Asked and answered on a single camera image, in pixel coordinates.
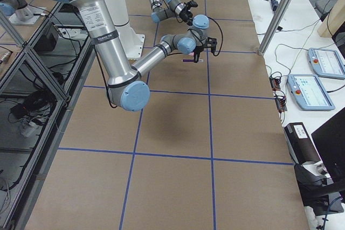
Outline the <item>aluminium frame post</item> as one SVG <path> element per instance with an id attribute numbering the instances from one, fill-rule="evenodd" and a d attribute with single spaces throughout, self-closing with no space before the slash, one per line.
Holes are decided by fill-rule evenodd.
<path id="1" fill-rule="evenodd" d="M 273 36 L 290 4 L 291 0 L 281 0 L 279 3 L 279 6 L 277 10 L 275 11 L 275 14 L 273 15 L 273 18 L 267 28 L 267 31 L 264 35 L 263 40 L 260 43 L 259 49 L 258 49 L 258 54 L 260 56 L 263 56 L 273 39 Z"/>

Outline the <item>small circuit board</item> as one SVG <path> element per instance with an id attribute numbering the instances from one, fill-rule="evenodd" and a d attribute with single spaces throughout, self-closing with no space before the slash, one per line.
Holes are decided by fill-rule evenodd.
<path id="1" fill-rule="evenodd" d="M 281 90 L 280 79 L 269 77 L 269 80 L 273 91 Z"/>

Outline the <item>wooden board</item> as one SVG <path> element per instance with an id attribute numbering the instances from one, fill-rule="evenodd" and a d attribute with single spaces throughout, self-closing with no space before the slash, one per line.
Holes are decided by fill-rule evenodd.
<path id="1" fill-rule="evenodd" d="M 344 23 L 344 0 L 337 0 L 334 7 L 318 28 L 320 37 L 331 38 Z"/>

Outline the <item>black computer monitor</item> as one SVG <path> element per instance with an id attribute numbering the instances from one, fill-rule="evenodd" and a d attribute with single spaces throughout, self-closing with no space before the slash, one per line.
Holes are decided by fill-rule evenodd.
<path id="1" fill-rule="evenodd" d="M 344 108 L 312 133 L 316 149 L 334 182 L 344 179 Z"/>

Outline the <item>purple highlighter pen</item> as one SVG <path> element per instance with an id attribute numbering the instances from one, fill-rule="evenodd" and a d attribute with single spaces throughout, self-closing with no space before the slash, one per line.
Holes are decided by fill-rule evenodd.
<path id="1" fill-rule="evenodd" d="M 203 59 L 199 59 L 199 60 L 194 60 L 194 59 L 182 59 L 182 62 L 200 63 L 200 62 L 204 62 L 204 60 L 203 60 Z"/>

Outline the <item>blue teach pendant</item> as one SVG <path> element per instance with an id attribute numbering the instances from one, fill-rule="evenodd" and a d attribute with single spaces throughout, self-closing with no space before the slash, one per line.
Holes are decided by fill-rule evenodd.
<path id="1" fill-rule="evenodd" d="M 297 105 L 305 111 L 330 111 L 335 105 L 316 74 L 290 74 L 287 83 Z"/>
<path id="2" fill-rule="evenodd" d="M 318 76 L 344 80 L 344 64 L 337 51 L 310 48 L 307 56 L 312 70 Z"/>

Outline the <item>near blue teach pendant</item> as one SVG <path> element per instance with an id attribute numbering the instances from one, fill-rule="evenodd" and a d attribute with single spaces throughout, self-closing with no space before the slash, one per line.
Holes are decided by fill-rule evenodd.
<path id="1" fill-rule="evenodd" d="M 335 105 L 316 74 L 290 74 L 287 83 L 297 105 L 305 111 L 330 111 Z"/>

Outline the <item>black box with label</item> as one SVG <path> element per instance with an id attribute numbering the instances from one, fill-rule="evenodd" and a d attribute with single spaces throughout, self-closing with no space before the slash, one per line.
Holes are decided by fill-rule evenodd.
<path id="1" fill-rule="evenodd" d="M 321 161 L 302 122 L 289 123 L 284 132 L 289 153 L 297 164 L 312 165 Z"/>

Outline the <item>far blue teach pendant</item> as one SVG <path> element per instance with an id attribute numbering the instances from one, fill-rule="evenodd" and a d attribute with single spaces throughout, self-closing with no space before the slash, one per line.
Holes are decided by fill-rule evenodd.
<path id="1" fill-rule="evenodd" d="M 337 51 L 310 48 L 307 56 L 312 70 L 318 76 L 344 80 L 344 64 Z"/>

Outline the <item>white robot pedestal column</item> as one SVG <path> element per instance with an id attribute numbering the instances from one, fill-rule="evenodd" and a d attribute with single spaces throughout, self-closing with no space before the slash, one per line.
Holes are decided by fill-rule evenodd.
<path id="1" fill-rule="evenodd" d="M 121 44 L 128 59 L 142 55 L 145 35 L 137 34 L 130 25 L 125 0 L 105 0 L 109 14 L 119 33 Z"/>

